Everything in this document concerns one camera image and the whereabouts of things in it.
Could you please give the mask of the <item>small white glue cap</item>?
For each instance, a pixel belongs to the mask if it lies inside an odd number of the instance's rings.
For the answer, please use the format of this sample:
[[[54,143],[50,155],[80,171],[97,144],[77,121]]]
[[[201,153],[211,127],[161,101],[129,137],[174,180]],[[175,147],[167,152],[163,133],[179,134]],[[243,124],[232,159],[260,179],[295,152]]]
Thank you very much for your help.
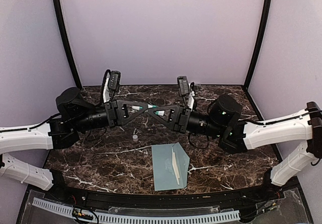
[[[138,142],[138,135],[134,134],[132,136],[132,139],[133,139],[134,142]]]

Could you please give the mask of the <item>light blue paper envelope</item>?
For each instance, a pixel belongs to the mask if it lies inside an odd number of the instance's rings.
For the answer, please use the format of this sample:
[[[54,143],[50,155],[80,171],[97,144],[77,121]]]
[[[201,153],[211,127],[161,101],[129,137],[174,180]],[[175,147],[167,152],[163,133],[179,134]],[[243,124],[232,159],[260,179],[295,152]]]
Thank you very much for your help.
[[[180,174],[180,185],[177,184],[172,166],[172,148]],[[190,158],[180,143],[158,144],[151,147],[152,167],[155,191],[183,189],[187,187]]]

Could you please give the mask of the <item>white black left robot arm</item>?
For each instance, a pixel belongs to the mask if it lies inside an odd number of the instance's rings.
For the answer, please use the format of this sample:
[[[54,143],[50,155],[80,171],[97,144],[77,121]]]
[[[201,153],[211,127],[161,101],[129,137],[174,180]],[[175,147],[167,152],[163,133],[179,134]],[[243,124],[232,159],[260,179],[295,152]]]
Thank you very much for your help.
[[[47,120],[20,127],[1,128],[1,176],[51,190],[60,202],[71,198],[59,171],[42,169],[20,161],[11,152],[34,149],[61,150],[79,141],[79,134],[93,129],[127,124],[148,109],[146,103],[113,100],[96,106],[84,100],[78,88],[56,98],[58,113]]]

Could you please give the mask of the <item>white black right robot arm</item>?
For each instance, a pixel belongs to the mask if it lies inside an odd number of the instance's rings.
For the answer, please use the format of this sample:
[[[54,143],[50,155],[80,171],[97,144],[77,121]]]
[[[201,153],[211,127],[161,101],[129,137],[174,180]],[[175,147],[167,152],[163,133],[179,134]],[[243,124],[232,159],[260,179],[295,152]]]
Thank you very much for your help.
[[[276,193],[276,186],[321,160],[321,108],[313,101],[296,113],[268,121],[240,120],[242,106],[229,95],[211,102],[206,115],[179,105],[150,108],[148,113],[172,131],[218,138],[218,146],[229,154],[299,140],[286,159],[265,173],[265,183],[257,189],[262,201]]]

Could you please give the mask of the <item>black right corner frame post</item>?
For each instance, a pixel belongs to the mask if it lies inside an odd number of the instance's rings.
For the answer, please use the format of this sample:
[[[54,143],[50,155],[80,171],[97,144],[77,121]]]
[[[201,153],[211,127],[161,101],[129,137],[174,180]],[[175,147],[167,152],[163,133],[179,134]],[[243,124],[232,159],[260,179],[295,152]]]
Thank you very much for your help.
[[[264,0],[258,33],[257,33],[255,45],[254,45],[254,50],[252,53],[252,58],[250,61],[246,79],[243,84],[243,89],[245,92],[249,90],[252,78],[254,76],[255,68],[258,62],[258,58],[260,55],[260,51],[261,51],[261,47],[262,47],[262,43],[265,35],[266,25],[267,25],[269,11],[270,11],[270,5],[271,5],[271,0]]]

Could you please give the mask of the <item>black corner frame post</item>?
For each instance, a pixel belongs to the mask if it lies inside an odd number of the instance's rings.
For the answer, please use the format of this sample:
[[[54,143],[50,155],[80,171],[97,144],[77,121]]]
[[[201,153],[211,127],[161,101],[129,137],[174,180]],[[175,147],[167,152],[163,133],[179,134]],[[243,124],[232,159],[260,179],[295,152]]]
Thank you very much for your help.
[[[66,26],[65,26],[65,22],[64,22],[63,12],[62,12],[61,1],[60,0],[52,0],[52,1],[53,1],[53,5],[54,5],[54,11],[55,11],[55,15],[56,15],[56,20],[57,20],[59,32],[60,32],[61,41],[63,44],[63,48],[65,51],[66,59],[68,62],[68,66],[69,66],[73,81],[74,81],[75,86],[77,88],[82,89],[83,86],[81,84],[81,80],[80,80],[79,74],[77,72],[76,63],[73,58],[71,46],[69,43],[69,38],[67,35],[67,30],[66,30]]]
[[[269,11],[270,11],[270,5],[271,5],[271,0],[264,0],[258,33],[257,33],[255,45],[254,45],[254,50],[252,53],[252,58],[250,61],[246,79],[243,84],[243,89],[245,92],[249,90],[252,78],[254,76],[255,68],[258,62],[258,58],[260,55],[260,51],[261,51],[261,47],[262,47],[262,43],[265,35],[266,25],[267,25]]]

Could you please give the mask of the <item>black front table rail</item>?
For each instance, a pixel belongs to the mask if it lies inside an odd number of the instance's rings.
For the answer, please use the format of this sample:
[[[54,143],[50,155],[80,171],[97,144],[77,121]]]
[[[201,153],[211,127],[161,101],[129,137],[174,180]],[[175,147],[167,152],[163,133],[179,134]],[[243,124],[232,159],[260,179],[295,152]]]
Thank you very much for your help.
[[[48,191],[59,201],[76,204],[91,209],[107,210],[110,207],[126,208],[194,208],[219,206],[254,209],[257,203],[275,198],[275,192],[260,186],[241,190],[184,195],[135,195],[117,194],[55,185]]]

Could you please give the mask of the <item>black left corner frame post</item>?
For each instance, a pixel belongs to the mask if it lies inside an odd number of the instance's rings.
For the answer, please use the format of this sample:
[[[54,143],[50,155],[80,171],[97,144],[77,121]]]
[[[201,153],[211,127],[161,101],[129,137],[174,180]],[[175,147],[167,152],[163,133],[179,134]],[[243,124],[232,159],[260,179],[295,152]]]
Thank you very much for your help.
[[[56,20],[57,20],[59,32],[60,32],[61,41],[63,44],[63,48],[65,51],[66,59],[68,62],[68,66],[69,66],[73,81],[74,81],[75,86],[77,88],[82,89],[83,86],[81,84],[81,80],[80,80],[79,74],[77,72],[76,63],[73,58],[71,46],[69,43],[69,38],[67,35],[67,30],[66,30],[66,26],[65,26],[65,22],[64,22],[63,12],[62,12],[61,1],[60,0],[52,0],[52,1],[53,1],[53,5],[54,5],[54,11],[55,11],[55,15],[56,15]]]

